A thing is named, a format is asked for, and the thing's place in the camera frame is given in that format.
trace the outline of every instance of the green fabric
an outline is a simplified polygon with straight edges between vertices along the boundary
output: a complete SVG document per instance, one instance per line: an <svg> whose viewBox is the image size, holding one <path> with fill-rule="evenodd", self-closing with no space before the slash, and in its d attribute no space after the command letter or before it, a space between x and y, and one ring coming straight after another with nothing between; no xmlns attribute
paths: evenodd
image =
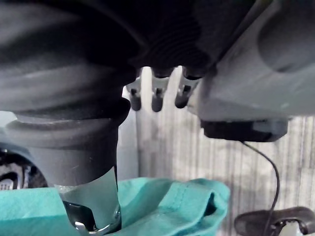
<svg viewBox="0 0 315 236"><path fill-rule="evenodd" d="M214 236L228 208L217 181L138 178L118 184L123 229L111 236ZM78 236L54 188L0 191L0 236Z"/></svg>

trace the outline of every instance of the gray striped background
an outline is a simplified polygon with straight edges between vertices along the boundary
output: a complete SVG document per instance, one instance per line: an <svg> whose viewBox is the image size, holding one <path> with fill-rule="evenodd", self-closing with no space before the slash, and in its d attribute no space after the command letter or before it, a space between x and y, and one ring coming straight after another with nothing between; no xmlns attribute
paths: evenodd
<svg viewBox="0 0 315 236"><path fill-rule="evenodd" d="M179 180L209 178L231 189L230 211L219 236L236 235L233 219L240 213L269 208L274 197L271 165L238 142L206 138L198 118L174 106L180 69L170 79L163 110L151 110L151 72L145 68L142 110L136 113L140 175ZM252 144L270 156L281 175L278 209L296 205L315 209L314 118L295 118L288 134L271 144Z"/></svg>

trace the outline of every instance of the black plastic component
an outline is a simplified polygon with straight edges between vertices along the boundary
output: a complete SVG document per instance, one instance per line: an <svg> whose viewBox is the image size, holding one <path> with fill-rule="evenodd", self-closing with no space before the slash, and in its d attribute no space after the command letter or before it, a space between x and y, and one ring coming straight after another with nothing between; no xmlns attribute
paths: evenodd
<svg viewBox="0 0 315 236"><path fill-rule="evenodd" d="M268 210L260 210L237 216L234 220L236 232L242 236L261 236L268 214ZM309 208L297 206L274 211L271 218L273 227L269 229L267 235L271 235L273 230L280 232L287 221L297 221L304 235L315 233L314 212Z"/></svg>
<svg viewBox="0 0 315 236"><path fill-rule="evenodd" d="M95 221L92 210L86 206L81 206L67 201L63 201L70 223L75 227L75 222L85 225L88 231L95 230Z"/></svg>
<svg viewBox="0 0 315 236"><path fill-rule="evenodd" d="M152 110L154 112L159 112L162 110L162 107L163 107L163 98L160 97L160 96L155 96L153 95L152 96Z"/></svg>
<svg viewBox="0 0 315 236"><path fill-rule="evenodd" d="M241 142L273 142L287 133L288 120L210 122L201 121L208 138Z"/></svg>
<svg viewBox="0 0 315 236"><path fill-rule="evenodd" d="M136 95L130 95L130 103L131 103L131 108L134 111L139 111L141 109L141 97L138 97Z"/></svg>
<svg viewBox="0 0 315 236"><path fill-rule="evenodd" d="M184 95L176 95L175 98L175 106L179 109L184 108L187 104L188 104L189 98L187 96Z"/></svg>

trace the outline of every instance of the black cable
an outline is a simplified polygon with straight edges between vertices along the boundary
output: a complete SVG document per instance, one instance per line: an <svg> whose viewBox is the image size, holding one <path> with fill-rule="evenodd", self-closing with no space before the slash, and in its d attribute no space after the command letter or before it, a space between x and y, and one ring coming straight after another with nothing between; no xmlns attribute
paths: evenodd
<svg viewBox="0 0 315 236"><path fill-rule="evenodd" d="M276 203L277 203L278 198L279 198L279 193L280 193L280 175L279 175L279 171L278 171L278 168L277 168L276 164L268 156L266 156L264 153L262 153L258 149L254 148L253 146L251 146L251 145L249 145L249 144L247 144L245 142L241 142L241 143L243 145L247 146L248 148L250 148L251 150L257 152L261 156L263 156L272 165L272 167L274 168L275 173L276 173L277 189L276 189L275 197L274 197L274 200L272 202L271 208L269 210L269 214L268 214L267 222L266 222L266 225L265 225L265 229L264 229L263 234L262 234L262 236L267 236L268 228L270 228L270 221L271 221L271 218L272 218L272 214L274 212Z"/></svg>
<svg viewBox="0 0 315 236"><path fill-rule="evenodd" d="M134 26L126 21L122 16L117 14L113 9L105 4L105 1L98 3L95 0L79 0L82 4L98 11L99 13L109 17L122 28L124 28L129 35L137 42L140 47L140 55L144 56L150 49L150 45L146 37L141 34Z"/></svg>

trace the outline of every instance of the metal prong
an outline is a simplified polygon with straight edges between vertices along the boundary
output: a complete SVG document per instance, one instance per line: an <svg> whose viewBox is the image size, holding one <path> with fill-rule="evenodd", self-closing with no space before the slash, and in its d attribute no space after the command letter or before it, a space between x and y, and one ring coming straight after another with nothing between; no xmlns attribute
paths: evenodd
<svg viewBox="0 0 315 236"><path fill-rule="evenodd" d="M134 111L141 109L141 76L138 76L134 82L126 86L129 92L131 107Z"/></svg>
<svg viewBox="0 0 315 236"><path fill-rule="evenodd" d="M152 68L152 110L159 112L163 107L163 99L165 92L167 91L169 77L173 71L172 68L158 69Z"/></svg>
<svg viewBox="0 0 315 236"><path fill-rule="evenodd" d="M201 78L190 80L187 79L184 74L181 75L181 80L179 82L177 95L175 98L175 106L177 108L184 108L187 105L190 96L192 95L200 80Z"/></svg>

